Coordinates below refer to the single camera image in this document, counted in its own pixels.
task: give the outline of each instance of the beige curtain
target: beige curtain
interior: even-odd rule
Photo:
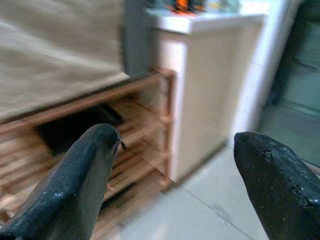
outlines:
[[[0,122],[127,78],[123,0],[1,0]]]

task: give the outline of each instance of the tiled floor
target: tiled floor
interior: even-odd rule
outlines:
[[[267,240],[225,148],[108,240]]]

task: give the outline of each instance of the floor grout line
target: floor grout line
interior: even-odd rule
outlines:
[[[192,192],[188,191],[186,188],[184,188],[183,186],[181,186],[181,188],[183,190],[185,190],[190,196],[192,196],[193,198],[195,198],[196,200],[198,200],[201,204],[205,205],[207,208],[209,208],[212,212],[214,212],[216,214],[216,216],[218,217],[218,219],[223,222],[224,224],[228,224],[231,227],[235,228],[238,232],[240,232],[241,234],[243,234],[245,237],[247,237],[249,240],[254,240],[251,236],[249,236],[246,232],[242,231],[240,228],[238,228],[236,225],[234,225],[230,220],[228,220],[227,218],[225,218],[219,211],[217,211],[216,209],[214,209],[212,206],[210,206],[209,204],[207,204],[206,202],[204,202],[203,200],[201,200],[199,197],[197,197],[195,194],[193,194]]]

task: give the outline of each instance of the white floor tile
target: white floor tile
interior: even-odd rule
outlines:
[[[248,240],[182,188],[174,189],[113,240]]]
[[[210,206],[223,221],[233,224],[251,239],[268,239],[247,195],[232,148],[225,148],[214,156],[183,188]]]

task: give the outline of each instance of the white countertop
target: white countertop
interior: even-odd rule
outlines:
[[[204,12],[195,16],[178,16],[166,9],[147,10],[153,27],[187,35],[250,23],[263,23],[268,11],[267,4],[243,5],[239,13]]]

